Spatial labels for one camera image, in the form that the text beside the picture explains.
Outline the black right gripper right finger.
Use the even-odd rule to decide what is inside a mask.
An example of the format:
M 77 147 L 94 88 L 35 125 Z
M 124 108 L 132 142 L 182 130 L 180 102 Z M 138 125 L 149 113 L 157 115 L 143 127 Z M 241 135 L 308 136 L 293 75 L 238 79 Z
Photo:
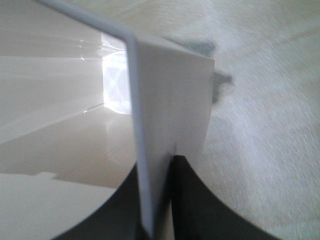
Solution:
M 177 240 L 274 240 L 239 216 L 201 181 L 187 159 L 171 162 L 171 209 Z

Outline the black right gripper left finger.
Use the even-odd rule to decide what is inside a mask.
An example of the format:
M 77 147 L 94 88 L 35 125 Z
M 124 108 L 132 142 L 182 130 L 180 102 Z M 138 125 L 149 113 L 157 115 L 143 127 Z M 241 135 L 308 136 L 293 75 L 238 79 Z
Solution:
M 143 240 L 137 166 L 94 213 L 56 240 Z

